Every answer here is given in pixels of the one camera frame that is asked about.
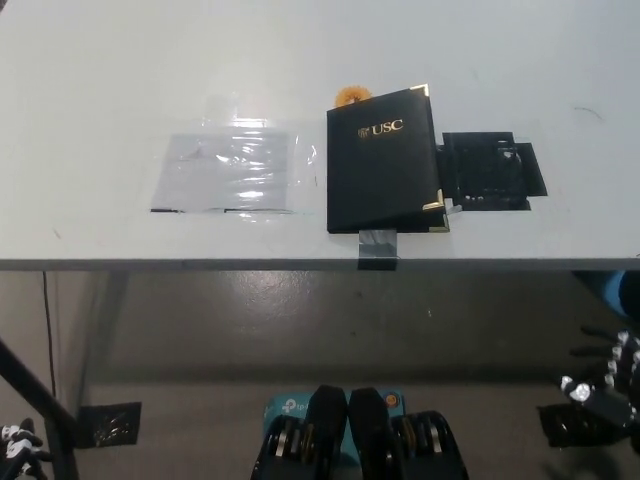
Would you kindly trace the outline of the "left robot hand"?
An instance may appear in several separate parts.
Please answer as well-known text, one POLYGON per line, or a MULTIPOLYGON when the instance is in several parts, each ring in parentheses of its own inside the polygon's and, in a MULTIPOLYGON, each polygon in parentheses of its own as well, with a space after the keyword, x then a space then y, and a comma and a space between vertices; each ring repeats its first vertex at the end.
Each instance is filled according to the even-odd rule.
POLYGON ((32 418, 1 426, 1 479, 47 479, 42 464, 53 456, 43 449, 32 418))

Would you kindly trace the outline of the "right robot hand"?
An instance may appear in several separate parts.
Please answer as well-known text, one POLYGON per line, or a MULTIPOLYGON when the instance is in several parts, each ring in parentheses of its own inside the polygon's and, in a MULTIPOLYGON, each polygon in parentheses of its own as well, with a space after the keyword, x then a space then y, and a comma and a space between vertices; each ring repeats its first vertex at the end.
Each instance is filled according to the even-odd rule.
POLYGON ((616 332, 582 326, 581 332, 601 345, 574 347, 573 357, 596 362, 576 374, 562 374, 558 387, 574 404, 622 430, 639 448, 639 337, 628 328, 616 332))

